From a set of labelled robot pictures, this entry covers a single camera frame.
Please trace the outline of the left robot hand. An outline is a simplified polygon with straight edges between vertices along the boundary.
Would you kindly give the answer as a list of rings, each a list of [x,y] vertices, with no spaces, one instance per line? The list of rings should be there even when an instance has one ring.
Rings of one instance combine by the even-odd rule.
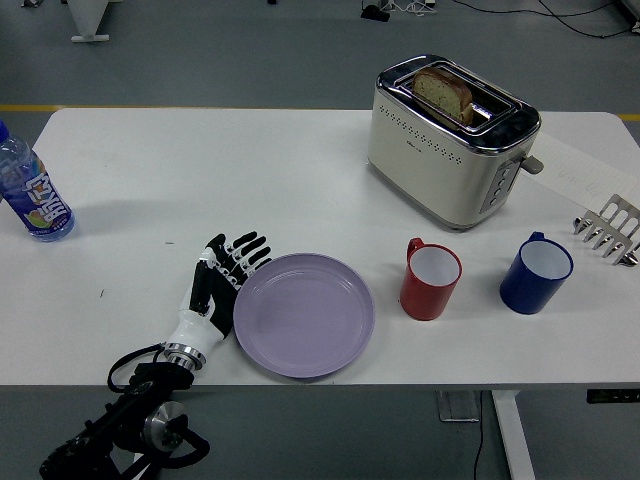
[[[255,231],[233,241],[222,233],[210,240],[179,308],[179,324],[167,340],[167,352],[205,357],[226,339],[233,328],[241,287],[270,261],[270,253],[267,239]]]

